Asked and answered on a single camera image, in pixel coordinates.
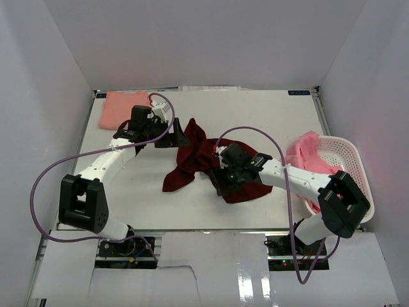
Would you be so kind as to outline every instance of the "white tabletop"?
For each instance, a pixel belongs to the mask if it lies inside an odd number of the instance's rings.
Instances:
[[[249,125],[269,133],[283,151],[302,134],[323,134],[311,96],[289,96],[287,91],[169,91],[184,129],[193,117],[208,138]],[[105,148],[114,134],[98,128],[104,98],[95,99],[81,152]],[[238,130],[226,136],[243,141],[259,152],[278,158],[274,145],[254,131]],[[136,230],[271,230],[288,228],[286,193],[279,188],[256,200],[227,204],[216,195],[210,179],[196,173],[186,187],[163,193],[166,174],[176,167],[177,148],[146,146],[105,187],[110,214]],[[96,156],[77,161],[75,173]],[[293,200],[295,220],[305,217],[304,203]]]

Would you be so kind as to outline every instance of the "red towel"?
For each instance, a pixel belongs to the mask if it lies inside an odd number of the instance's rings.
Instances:
[[[173,192],[194,180],[194,173],[202,171],[210,177],[213,183],[210,170],[219,168],[219,158],[213,155],[213,146],[217,139],[207,139],[206,133],[199,127],[196,121],[191,118],[186,126],[185,135],[190,140],[190,146],[179,147],[176,157],[177,167],[166,175],[162,190]],[[252,157],[257,154],[250,146],[230,139],[222,139],[219,146],[228,146],[231,143],[238,143]],[[270,193],[272,187],[250,182],[241,189],[230,192],[223,196],[226,203],[241,203],[243,201],[254,200]]]

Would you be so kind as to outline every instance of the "white wall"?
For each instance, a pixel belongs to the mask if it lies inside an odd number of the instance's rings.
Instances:
[[[366,0],[45,0],[100,90],[320,85]]]
[[[396,294],[409,306],[409,1],[369,0],[322,86],[331,133],[355,143]]]
[[[40,242],[30,188],[42,169],[75,152],[92,94],[41,0],[0,1],[0,93],[0,305],[21,307]],[[36,211],[46,229],[69,169],[40,184]]]

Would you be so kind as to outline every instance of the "white table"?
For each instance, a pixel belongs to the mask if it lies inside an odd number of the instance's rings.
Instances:
[[[249,125],[269,133],[283,151],[309,130],[323,134],[311,96],[289,96],[287,91],[169,91],[163,93],[174,104],[184,129],[194,117],[208,138]],[[114,134],[98,128],[104,98],[94,101],[81,152],[105,148]],[[274,145],[249,130],[226,136],[278,158]],[[216,195],[210,179],[196,173],[186,187],[163,193],[166,174],[176,167],[177,148],[148,145],[105,188],[110,214],[136,230],[280,230],[288,228],[286,193],[272,193],[252,201],[227,204]],[[90,165],[96,156],[77,161],[75,173]],[[295,220],[304,217],[303,202],[293,196]]]
[[[328,237],[327,249],[332,250],[335,242],[336,236]],[[195,243],[190,240],[186,244],[189,246]],[[254,248],[254,244],[248,240],[245,240],[243,244],[246,244],[245,246],[248,246],[249,250]],[[82,251],[78,249],[72,250],[71,253],[65,253],[63,257],[66,260],[62,261],[62,264],[75,268],[71,262],[78,262],[79,260],[75,256],[81,253]],[[306,285],[298,283],[295,272],[270,272],[270,295],[273,306],[367,307],[383,306],[384,304],[389,306],[389,304],[398,303],[386,263],[373,233],[355,232],[352,238],[342,239],[337,252],[329,262],[330,269],[314,271]],[[254,263],[260,263],[259,257],[254,258]],[[47,300],[46,307],[193,307],[198,305],[196,303],[198,298],[197,284],[192,272],[191,267],[171,267],[156,270],[95,269],[92,277],[89,277],[91,281],[89,282],[86,304],[79,305],[77,295],[70,295],[69,299],[64,297],[64,301],[61,302],[56,299],[56,295],[53,293],[54,298]],[[253,279],[252,284],[250,279],[250,289],[257,285],[256,282],[256,279]],[[72,294],[74,288],[74,286],[63,287],[59,290],[64,294]],[[228,293],[227,289],[230,287],[225,288],[221,287],[220,290],[223,296]],[[220,299],[220,297],[220,294],[214,296],[216,299]]]

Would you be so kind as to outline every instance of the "black clamp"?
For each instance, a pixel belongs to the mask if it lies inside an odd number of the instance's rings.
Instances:
[[[79,197],[86,195],[85,201]],[[61,223],[100,233],[109,216],[104,185],[98,180],[66,175],[61,181],[58,219]]]
[[[371,205],[350,174],[338,171],[330,178],[328,185],[318,190],[322,220],[332,233],[350,238]]]
[[[128,139],[131,143],[140,143],[157,138],[167,129],[168,123],[162,122],[159,116],[154,115],[150,118],[151,113],[151,107],[134,106],[130,119],[119,126],[113,138]],[[160,140],[155,142],[155,148],[171,148],[189,145],[190,141],[186,138],[181,129],[179,118],[175,118],[173,121],[173,132],[167,132]],[[137,153],[143,147],[144,146],[136,147]]]
[[[231,143],[220,153],[220,156],[227,167],[211,170],[219,196],[239,190],[248,182],[261,183],[258,173],[263,170],[264,163],[272,159],[270,155],[263,153],[251,157],[237,143]]]

